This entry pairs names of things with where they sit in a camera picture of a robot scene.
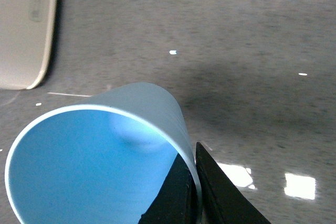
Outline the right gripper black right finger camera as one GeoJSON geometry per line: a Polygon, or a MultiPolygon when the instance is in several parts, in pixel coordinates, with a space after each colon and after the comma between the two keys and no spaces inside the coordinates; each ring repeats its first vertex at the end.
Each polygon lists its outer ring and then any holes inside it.
{"type": "Polygon", "coordinates": [[[209,223],[270,223],[237,189],[200,142],[196,143],[196,168],[209,223]]]}

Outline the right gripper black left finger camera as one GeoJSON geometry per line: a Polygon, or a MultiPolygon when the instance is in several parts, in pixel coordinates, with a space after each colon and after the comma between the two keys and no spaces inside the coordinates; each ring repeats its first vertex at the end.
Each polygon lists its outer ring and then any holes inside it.
{"type": "Polygon", "coordinates": [[[196,188],[180,155],[176,156],[158,195],[139,223],[196,223],[196,188]]]}

